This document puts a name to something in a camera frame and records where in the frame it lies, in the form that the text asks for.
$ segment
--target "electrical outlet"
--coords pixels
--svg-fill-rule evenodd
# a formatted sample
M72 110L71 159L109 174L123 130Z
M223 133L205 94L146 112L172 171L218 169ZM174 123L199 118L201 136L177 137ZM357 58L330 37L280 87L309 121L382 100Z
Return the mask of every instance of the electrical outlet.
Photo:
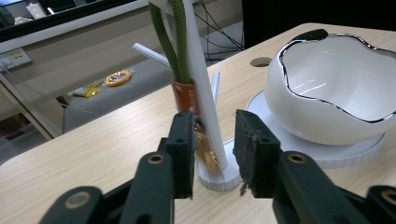
M0 64L6 63L7 68L12 68L31 61L32 60L23 49L14 49L0 54Z

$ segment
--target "white saucer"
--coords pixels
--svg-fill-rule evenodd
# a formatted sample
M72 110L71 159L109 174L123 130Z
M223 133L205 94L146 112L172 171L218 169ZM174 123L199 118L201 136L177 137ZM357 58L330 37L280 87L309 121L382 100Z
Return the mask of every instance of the white saucer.
M346 146L329 146L306 141L289 133L271 115L264 91L256 93L247 104L247 111L257 114L281 142L283 151L300 151L314 159L322 169L357 165L369 160L384 145L387 133Z

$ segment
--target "white ceramic bowl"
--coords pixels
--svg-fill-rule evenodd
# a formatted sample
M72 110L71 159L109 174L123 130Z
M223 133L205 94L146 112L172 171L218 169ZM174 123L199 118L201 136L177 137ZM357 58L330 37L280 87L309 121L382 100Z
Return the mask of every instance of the white ceramic bowl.
M354 144L396 125L396 53L356 35L308 32L271 61L264 90L289 132L321 144Z

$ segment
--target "wall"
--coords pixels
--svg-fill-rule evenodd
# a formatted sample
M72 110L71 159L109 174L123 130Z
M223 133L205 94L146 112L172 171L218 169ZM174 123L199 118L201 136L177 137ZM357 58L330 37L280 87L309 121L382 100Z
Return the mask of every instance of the wall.
M220 27L242 20L240 0L209 0L206 8ZM195 10L205 17L202 7L195 4ZM197 21L203 34L206 25ZM26 46L23 49L32 62L12 72L46 97L55 98L146 60L132 49L134 43L162 52L147 7ZM47 101L20 83L14 85L34 106ZM18 113L3 94L0 103L0 120Z

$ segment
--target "floor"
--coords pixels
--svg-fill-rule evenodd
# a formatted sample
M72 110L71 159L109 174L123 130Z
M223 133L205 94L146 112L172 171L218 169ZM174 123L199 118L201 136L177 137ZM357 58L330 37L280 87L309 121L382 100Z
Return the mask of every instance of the floor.
M201 38L208 66L243 50L243 23L241 21L219 31L209 33L210 35L204 35ZM139 89L139 85L136 84L139 78L142 78L139 74L142 74L142 76L151 74L162 78L161 81L156 83L149 83L151 91L156 91L169 85L170 76L172 76L168 69L153 60L146 60L128 69L132 69L135 75L130 81L117 88L108 88L106 85L99 84L100 92L91 99L70 97L70 107L64 110L64 133L70 132L78 126L97 119L123 105L127 105L145 94L149 94L147 88L141 88L140 85ZM35 128L12 140L0 138L0 165L46 141Z

